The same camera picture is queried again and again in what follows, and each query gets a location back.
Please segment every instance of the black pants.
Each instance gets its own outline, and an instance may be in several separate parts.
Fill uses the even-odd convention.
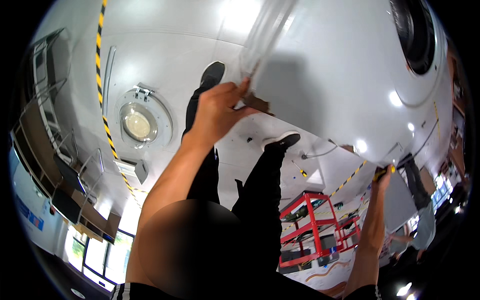
[[[417,210],[427,207],[430,203],[430,195],[423,187],[423,183],[420,178],[420,171],[415,161],[412,159],[405,163],[405,172],[407,174],[408,188],[413,195],[413,200]]]
[[[195,90],[187,106],[187,133],[193,125],[200,94],[213,87],[213,82],[205,81]],[[265,147],[257,164],[251,171],[232,212],[246,226],[246,229],[261,230],[261,239],[255,241],[255,247],[265,254],[261,268],[275,271],[280,257],[280,168],[285,150],[277,145]],[[187,199],[208,200],[220,204],[218,199],[218,152],[212,148],[205,157],[197,175],[193,179]]]

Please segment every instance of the light fixture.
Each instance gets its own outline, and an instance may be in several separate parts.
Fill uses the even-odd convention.
[[[360,151],[360,153],[367,151],[367,143],[365,143],[363,140],[358,140],[357,149]]]
[[[397,293],[396,295],[397,295],[397,296],[405,296],[411,286],[412,286],[412,283],[409,282],[406,286],[400,288],[400,289],[398,290],[398,293]]]
[[[400,97],[398,96],[396,91],[391,92],[388,97],[390,98],[390,102],[392,102],[393,105],[397,107],[402,106],[402,100],[400,100]]]

